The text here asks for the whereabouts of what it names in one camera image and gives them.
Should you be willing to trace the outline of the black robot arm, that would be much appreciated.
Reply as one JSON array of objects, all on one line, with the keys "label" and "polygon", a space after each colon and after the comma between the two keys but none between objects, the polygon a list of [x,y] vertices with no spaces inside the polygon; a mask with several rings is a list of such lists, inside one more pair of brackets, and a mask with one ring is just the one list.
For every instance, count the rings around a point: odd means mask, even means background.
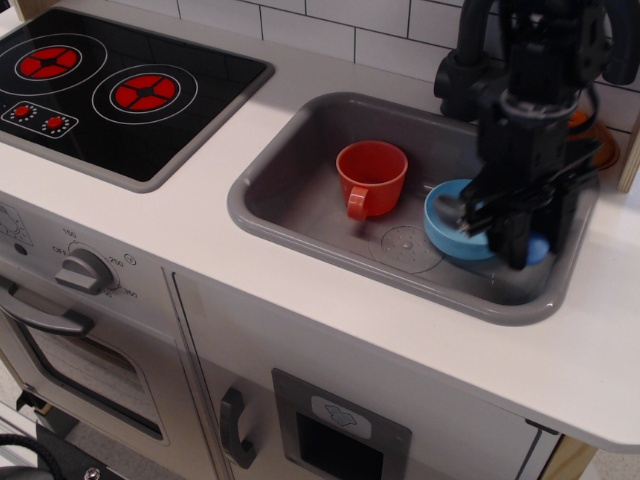
[{"label": "black robot arm", "polygon": [[479,99],[480,173],[459,195],[458,228],[484,233],[513,269],[527,264],[530,237],[560,251],[581,191],[595,182],[596,139],[569,120],[608,62],[600,1],[503,1],[506,77]]}]

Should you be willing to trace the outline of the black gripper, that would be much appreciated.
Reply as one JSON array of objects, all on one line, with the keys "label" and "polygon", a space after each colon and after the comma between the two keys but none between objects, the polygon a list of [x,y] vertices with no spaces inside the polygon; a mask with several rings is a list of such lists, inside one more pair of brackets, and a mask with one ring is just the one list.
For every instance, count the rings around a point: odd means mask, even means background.
[{"label": "black gripper", "polygon": [[477,150],[483,167],[459,194],[457,227],[465,235],[489,229],[490,249],[512,269],[527,264],[531,212],[591,174],[600,142],[584,131],[595,118],[570,124],[580,94],[534,102],[497,87],[479,98]]}]

